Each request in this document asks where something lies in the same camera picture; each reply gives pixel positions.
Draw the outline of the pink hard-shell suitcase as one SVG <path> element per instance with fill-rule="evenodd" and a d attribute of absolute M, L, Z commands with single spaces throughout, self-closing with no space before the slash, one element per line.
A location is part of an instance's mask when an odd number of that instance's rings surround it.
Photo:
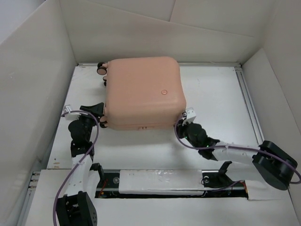
<path fill-rule="evenodd" d="M 186 109 L 180 66 L 169 56 L 99 62 L 106 85 L 105 126 L 115 130 L 173 126 Z"/>

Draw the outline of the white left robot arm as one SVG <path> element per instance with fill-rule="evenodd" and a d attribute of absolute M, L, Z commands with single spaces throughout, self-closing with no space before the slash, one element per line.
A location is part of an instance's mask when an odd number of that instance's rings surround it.
<path fill-rule="evenodd" d="M 104 183 L 105 175 L 94 162 L 96 139 L 91 140 L 93 128 L 100 131 L 104 103 L 63 109 L 62 117 L 70 121 L 72 168 L 56 193 L 52 219 L 55 226 L 96 226 L 97 211 L 93 204 L 96 189 Z"/>

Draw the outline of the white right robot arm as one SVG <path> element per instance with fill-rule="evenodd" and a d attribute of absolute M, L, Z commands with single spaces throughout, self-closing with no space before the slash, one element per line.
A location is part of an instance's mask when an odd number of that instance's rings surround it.
<path fill-rule="evenodd" d="M 256 148 L 229 144 L 209 137 L 201 125 L 182 120 L 174 130 L 179 141 L 188 141 L 187 148 L 197 150 L 207 160 L 223 162 L 214 176 L 222 186 L 251 180 L 285 191 L 293 175 L 300 175 L 297 161 L 271 141 L 265 140 Z"/>

